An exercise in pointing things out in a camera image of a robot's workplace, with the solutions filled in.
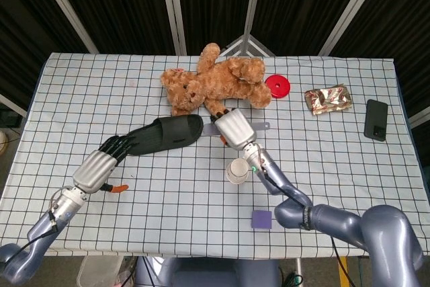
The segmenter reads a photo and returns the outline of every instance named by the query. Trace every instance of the robotic arm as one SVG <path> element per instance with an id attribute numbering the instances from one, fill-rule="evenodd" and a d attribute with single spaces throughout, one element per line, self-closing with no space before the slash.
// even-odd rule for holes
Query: robotic arm
<path id="1" fill-rule="evenodd" d="M 270 194 L 288 197 L 275 208 L 276 220 L 283 227 L 317 230 L 367 251 L 375 287 L 420 286 L 415 270 L 423 264 L 423 250 L 401 210 L 379 205 L 360 217 L 324 204 L 313 206 L 255 142 L 257 135 L 239 109 L 218 117 L 215 125 L 226 143 L 244 151 L 244 158 Z"/>
<path id="2" fill-rule="evenodd" d="M 49 246 L 68 225 L 72 217 L 87 200 L 87 194 L 98 190 L 111 191 L 106 184 L 110 173 L 132 147 L 132 137 L 113 136 L 93 151 L 73 174 L 73 188 L 62 191 L 59 198 L 49 205 L 48 211 L 29 231 L 29 243 L 20 248 L 10 243 L 0 247 L 0 276 L 12 284 L 21 285 L 36 273 Z"/>

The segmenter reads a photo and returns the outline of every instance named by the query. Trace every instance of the brown teddy bear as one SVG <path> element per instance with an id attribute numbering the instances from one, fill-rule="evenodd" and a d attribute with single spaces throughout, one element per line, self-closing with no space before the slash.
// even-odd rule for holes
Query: brown teddy bear
<path id="1" fill-rule="evenodd" d="M 254 108 L 270 103 L 270 89 L 263 82 L 264 62 L 259 58 L 232 57 L 215 63 L 220 54 L 217 44 L 206 45 L 197 63 L 197 74 L 168 69 L 161 75 L 167 88 L 172 115 L 190 114 L 202 103 L 211 115 L 226 110 L 222 99 L 248 99 Z"/>

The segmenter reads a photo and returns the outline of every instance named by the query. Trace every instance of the purple square block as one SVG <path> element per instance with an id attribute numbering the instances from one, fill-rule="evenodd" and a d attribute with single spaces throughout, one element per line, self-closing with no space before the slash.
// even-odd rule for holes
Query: purple square block
<path id="1" fill-rule="evenodd" d="M 251 226 L 254 229 L 271 229 L 271 212 L 254 210 Z"/>

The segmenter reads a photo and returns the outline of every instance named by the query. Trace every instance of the red bottle cap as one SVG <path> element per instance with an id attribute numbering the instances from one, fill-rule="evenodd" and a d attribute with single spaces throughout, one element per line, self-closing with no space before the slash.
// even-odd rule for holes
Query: red bottle cap
<path id="1" fill-rule="evenodd" d="M 275 74 L 266 79 L 266 84 L 270 89 L 271 96 L 281 98 L 289 94 L 291 85 L 286 77 Z"/>

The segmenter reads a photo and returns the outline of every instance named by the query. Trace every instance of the black slide sandal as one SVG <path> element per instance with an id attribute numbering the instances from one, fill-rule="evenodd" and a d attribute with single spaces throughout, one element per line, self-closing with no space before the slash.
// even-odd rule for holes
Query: black slide sandal
<path id="1" fill-rule="evenodd" d="M 197 114 L 157 118 L 152 124 L 130 131 L 135 144 L 129 155 L 145 155 L 188 146 L 195 142 L 203 131 L 203 120 Z"/>

